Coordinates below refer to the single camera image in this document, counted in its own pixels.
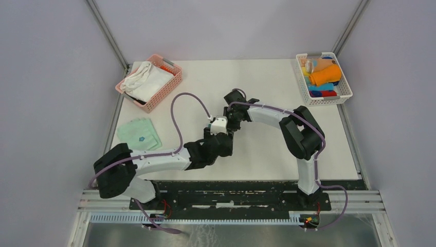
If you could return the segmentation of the bright orange towel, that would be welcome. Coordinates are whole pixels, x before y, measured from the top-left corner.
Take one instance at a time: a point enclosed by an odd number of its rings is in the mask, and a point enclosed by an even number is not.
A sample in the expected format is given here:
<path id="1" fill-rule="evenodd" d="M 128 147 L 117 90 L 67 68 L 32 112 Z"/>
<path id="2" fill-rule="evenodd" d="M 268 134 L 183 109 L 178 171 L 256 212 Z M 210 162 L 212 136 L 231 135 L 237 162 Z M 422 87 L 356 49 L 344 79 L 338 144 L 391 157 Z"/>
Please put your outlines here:
<path id="1" fill-rule="evenodd" d="M 308 77 L 312 85 L 321 86 L 326 83 L 339 81 L 342 77 L 342 71 L 337 64 L 330 65 L 323 70 L 314 72 Z"/>

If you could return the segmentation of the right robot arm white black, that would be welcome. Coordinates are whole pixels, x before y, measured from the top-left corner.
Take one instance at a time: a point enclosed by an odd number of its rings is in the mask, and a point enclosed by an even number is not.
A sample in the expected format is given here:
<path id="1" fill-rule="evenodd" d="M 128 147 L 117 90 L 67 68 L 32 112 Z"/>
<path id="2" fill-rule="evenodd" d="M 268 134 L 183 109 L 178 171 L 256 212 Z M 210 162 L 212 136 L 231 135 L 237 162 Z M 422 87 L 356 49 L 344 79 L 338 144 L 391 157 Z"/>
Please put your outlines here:
<path id="1" fill-rule="evenodd" d="M 224 100 L 228 104 L 224 114 L 227 129 L 237 131 L 241 122 L 260 122 L 281 130 L 290 153 L 297 159 L 297 204 L 303 210 L 312 209 L 318 202 L 315 193 L 320 190 L 317 158 L 325 147 L 325 134 L 309 109 L 299 106 L 293 111 L 247 100 L 243 92 L 232 90 Z"/>

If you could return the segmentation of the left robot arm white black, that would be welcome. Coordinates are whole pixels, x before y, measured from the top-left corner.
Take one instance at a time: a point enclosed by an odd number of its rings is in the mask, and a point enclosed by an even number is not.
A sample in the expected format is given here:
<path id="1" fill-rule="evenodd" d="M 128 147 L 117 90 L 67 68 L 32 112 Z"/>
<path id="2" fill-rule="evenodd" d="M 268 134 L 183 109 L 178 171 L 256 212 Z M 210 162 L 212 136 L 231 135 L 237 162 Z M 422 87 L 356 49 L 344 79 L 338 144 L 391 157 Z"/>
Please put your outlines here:
<path id="1" fill-rule="evenodd" d="M 231 156 L 233 134 L 206 134 L 203 139 L 188 142 L 179 150 L 138 151 L 126 143 L 117 144 L 94 163 L 97 190 L 102 199 L 120 195 L 138 200 L 149 209 L 161 205 L 157 184 L 140 179 L 141 175 L 170 170 L 203 169 L 218 157 Z"/>

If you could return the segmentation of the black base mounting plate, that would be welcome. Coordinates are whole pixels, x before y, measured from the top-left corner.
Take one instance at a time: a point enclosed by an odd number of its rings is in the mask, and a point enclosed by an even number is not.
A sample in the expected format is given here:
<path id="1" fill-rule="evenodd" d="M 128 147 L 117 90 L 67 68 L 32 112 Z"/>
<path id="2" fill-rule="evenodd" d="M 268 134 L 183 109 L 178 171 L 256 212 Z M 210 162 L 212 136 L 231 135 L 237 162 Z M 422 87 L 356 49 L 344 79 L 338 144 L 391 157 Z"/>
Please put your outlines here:
<path id="1" fill-rule="evenodd" d="M 169 218 L 189 220 L 287 219 L 289 212 L 331 211 L 321 191 L 305 196 L 293 181 L 158 181 L 156 199 L 142 203 L 146 212 L 164 210 Z"/>

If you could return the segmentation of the mint green folded towel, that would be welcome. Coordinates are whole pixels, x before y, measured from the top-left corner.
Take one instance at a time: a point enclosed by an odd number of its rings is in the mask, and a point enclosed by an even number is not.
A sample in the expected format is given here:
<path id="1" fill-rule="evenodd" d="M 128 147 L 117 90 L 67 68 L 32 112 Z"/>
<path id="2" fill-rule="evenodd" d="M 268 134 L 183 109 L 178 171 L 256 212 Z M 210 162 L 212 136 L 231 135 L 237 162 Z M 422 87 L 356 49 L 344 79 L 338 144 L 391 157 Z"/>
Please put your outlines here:
<path id="1" fill-rule="evenodd" d="M 137 118 L 122 124 L 116 134 L 121 143 L 132 150 L 153 151 L 162 147 L 162 142 L 149 118 Z"/>

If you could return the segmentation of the pink plastic basket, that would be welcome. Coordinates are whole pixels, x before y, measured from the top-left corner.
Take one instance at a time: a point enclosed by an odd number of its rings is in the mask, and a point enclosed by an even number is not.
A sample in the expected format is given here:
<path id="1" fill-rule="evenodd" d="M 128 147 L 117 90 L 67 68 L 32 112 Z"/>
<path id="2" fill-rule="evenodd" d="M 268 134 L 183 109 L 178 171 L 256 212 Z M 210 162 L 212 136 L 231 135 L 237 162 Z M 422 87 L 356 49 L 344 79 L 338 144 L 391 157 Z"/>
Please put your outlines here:
<path id="1" fill-rule="evenodd" d="M 144 110 L 147 113 L 150 113 L 168 94 L 170 94 L 182 81 L 182 68 L 178 65 L 172 63 L 171 61 L 163 58 L 160 55 L 154 54 L 150 56 L 146 61 L 152 62 L 155 66 L 166 66 L 173 71 L 174 77 L 165 85 L 162 89 L 160 89 L 149 101 L 143 102 L 137 100 L 131 96 L 129 96 L 126 92 L 120 89 L 121 83 L 124 79 L 116 85 L 116 90 L 126 99 L 132 101 L 139 108 Z M 131 75 L 133 72 L 136 72 L 138 68 L 132 70 L 129 74 Z"/>

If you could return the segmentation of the yellow rolled towel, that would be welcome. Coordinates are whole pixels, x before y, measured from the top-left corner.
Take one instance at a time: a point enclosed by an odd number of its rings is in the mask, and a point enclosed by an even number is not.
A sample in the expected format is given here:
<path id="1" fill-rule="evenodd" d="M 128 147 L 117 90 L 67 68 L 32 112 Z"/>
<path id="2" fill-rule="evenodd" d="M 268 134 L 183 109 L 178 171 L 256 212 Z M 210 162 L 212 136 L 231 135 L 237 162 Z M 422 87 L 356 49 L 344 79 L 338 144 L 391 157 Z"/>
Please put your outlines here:
<path id="1" fill-rule="evenodd" d="M 310 74 L 306 71 L 304 66 L 302 66 L 300 68 L 301 68 L 301 71 L 302 71 L 302 74 L 303 74 L 304 77 L 309 77 L 310 76 Z"/>

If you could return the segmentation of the red blue rolled towel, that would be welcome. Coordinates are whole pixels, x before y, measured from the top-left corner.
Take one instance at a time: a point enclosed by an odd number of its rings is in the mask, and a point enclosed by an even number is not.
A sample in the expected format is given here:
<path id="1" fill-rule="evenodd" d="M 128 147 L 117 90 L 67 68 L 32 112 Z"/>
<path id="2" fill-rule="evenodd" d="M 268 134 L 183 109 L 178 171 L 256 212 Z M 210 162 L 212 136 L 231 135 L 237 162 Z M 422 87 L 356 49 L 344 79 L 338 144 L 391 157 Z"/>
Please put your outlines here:
<path id="1" fill-rule="evenodd" d="M 337 97 L 337 93 L 334 90 L 328 90 L 328 91 L 309 91 L 310 96 L 313 98 L 320 98 L 320 97 Z"/>

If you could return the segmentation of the red item in basket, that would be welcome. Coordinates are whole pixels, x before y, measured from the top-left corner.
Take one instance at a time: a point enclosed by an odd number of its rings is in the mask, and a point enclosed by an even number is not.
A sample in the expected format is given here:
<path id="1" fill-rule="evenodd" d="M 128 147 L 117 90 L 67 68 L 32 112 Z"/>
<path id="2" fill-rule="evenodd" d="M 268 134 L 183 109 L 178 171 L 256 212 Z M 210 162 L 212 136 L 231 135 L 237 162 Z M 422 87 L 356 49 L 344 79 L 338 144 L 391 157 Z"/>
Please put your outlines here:
<path id="1" fill-rule="evenodd" d="M 161 68 L 162 70 L 167 71 L 167 72 L 169 72 L 171 74 L 174 74 L 173 71 L 171 69 L 169 69 L 168 67 L 166 67 L 166 66 L 160 66 L 159 68 Z"/>

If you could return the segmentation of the white cloth in basket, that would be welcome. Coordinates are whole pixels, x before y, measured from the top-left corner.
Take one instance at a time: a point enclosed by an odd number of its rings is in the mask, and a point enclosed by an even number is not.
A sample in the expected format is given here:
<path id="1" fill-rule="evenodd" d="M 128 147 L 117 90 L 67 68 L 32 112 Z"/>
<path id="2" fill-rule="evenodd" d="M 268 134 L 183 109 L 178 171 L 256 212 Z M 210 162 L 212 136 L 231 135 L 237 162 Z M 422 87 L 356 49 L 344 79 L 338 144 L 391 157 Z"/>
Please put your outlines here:
<path id="1" fill-rule="evenodd" d="M 144 61 L 136 72 L 124 79 L 120 89 L 137 100 L 147 102 L 173 77 L 172 73 L 155 66 L 152 62 Z"/>

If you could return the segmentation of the light blue rolled towel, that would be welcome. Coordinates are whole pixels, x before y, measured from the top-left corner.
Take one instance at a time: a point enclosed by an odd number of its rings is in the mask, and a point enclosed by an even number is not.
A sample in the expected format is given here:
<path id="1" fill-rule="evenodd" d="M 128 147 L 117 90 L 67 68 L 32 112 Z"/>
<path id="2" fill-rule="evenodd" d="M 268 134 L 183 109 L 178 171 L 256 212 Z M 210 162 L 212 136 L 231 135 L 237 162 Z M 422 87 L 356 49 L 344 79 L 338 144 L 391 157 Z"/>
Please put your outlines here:
<path id="1" fill-rule="evenodd" d="M 333 91 L 334 90 L 334 84 L 333 83 L 325 83 L 320 86 L 316 86 L 313 84 L 307 84 L 307 88 L 309 91 Z"/>

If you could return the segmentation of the white plastic basket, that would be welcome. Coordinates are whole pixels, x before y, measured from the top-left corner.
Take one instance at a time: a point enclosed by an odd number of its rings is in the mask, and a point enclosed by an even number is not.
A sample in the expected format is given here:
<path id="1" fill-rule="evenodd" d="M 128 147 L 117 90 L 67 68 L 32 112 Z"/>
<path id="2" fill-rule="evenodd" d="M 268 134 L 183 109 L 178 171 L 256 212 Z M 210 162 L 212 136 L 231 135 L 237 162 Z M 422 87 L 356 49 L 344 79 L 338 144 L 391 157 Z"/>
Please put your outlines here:
<path id="1" fill-rule="evenodd" d="M 337 97 L 320 97 L 313 98 L 310 96 L 309 90 L 307 88 L 307 84 L 311 84 L 309 82 L 308 77 L 304 77 L 301 71 L 302 62 L 306 59 L 316 59 L 316 58 L 325 58 L 325 59 L 334 59 L 336 64 L 340 67 L 338 60 L 334 53 L 332 52 L 321 52 L 319 54 L 297 54 L 296 62 L 294 66 L 294 70 L 297 78 L 297 85 L 299 87 L 300 93 L 303 97 L 303 101 L 308 106 L 319 106 L 319 105 L 332 105 L 332 104 L 342 104 L 345 103 L 349 98 L 353 96 L 352 90 L 346 80 L 346 77 L 342 71 L 342 77 L 339 81 L 331 82 L 334 84 L 334 91 L 337 93 Z"/>

